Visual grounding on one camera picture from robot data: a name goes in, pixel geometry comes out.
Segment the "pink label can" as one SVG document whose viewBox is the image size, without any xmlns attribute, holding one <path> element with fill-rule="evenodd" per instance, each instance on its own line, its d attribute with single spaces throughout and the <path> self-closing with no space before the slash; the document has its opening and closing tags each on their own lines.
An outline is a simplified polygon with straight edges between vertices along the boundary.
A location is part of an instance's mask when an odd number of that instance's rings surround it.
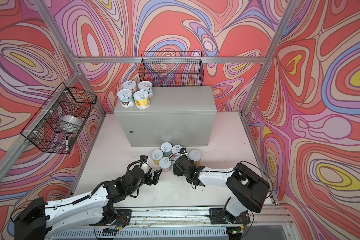
<svg viewBox="0 0 360 240">
<path fill-rule="evenodd" d="M 137 91 L 137 83 L 135 81 L 125 81 L 122 84 L 123 89 L 131 90 L 133 93 Z"/>
<path fill-rule="evenodd" d="M 168 157 L 161 158 L 159 161 L 159 167 L 163 172 L 169 172 L 172 168 L 172 162 L 170 158 Z"/>
</svg>

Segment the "yellow label can front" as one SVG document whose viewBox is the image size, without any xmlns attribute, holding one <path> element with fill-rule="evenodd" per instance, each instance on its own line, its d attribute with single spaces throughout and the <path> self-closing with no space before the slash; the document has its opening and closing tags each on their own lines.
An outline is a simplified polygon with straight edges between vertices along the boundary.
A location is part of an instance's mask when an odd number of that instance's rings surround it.
<svg viewBox="0 0 360 240">
<path fill-rule="evenodd" d="M 134 100 L 138 109 L 147 109 L 151 105 L 149 93 L 146 91 L 136 91 Z"/>
</svg>

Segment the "brown label can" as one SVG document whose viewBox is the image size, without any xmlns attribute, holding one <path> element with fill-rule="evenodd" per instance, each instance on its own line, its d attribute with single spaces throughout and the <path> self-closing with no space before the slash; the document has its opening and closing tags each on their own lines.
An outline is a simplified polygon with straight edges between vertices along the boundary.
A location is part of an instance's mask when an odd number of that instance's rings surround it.
<svg viewBox="0 0 360 240">
<path fill-rule="evenodd" d="M 149 98 L 153 96 L 153 85 L 150 81 L 142 81 L 138 84 L 138 88 L 141 91 L 145 91 L 148 93 Z"/>
<path fill-rule="evenodd" d="M 134 105 L 133 92 L 129 89 L 122 89 L 117 92 L 117 97 L 121 106 L 124 108 L 130 108 Z"/>
</svg>

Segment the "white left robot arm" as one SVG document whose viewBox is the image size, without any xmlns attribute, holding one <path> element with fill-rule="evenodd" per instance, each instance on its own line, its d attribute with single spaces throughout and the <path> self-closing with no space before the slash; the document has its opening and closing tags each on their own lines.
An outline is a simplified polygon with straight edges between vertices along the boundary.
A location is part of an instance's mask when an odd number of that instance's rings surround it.
<svg viewBox="0 0 360 240">
<path fill-rule="evenodd" d="M 161 173 L 135 165 L 123 176 L 101 182 L 91 192 L 58 201 L 37 198 L 13 219 L 15 239 L 44 240 L 78 226 L 111 225 L 118 216 L 114 204 L 127 197 L 136 198 L 144 184 L 156 185 Z"/>
</svg>

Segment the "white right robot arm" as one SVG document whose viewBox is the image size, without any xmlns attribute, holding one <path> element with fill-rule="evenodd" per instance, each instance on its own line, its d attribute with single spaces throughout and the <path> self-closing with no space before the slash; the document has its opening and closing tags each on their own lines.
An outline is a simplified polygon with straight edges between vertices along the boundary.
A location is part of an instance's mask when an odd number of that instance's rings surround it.
<svg viewBox="0 0 360 240">
<path fill-rule="evenodd" d="M 229 169 L 211 169 L 196 166 L 186 155 L 174 160 L 174 175 L 185 176 L 193 189 L 198 186 L 219 186 L 228 188 L 233 197 L 229 197 L 223 208 L 212 208 L 207 215 L 212 224 L 240 222 L 242 214 L 248 211 L 260 213 L 268 192 L 269 183 L 242 162 Z"/>
</svg>

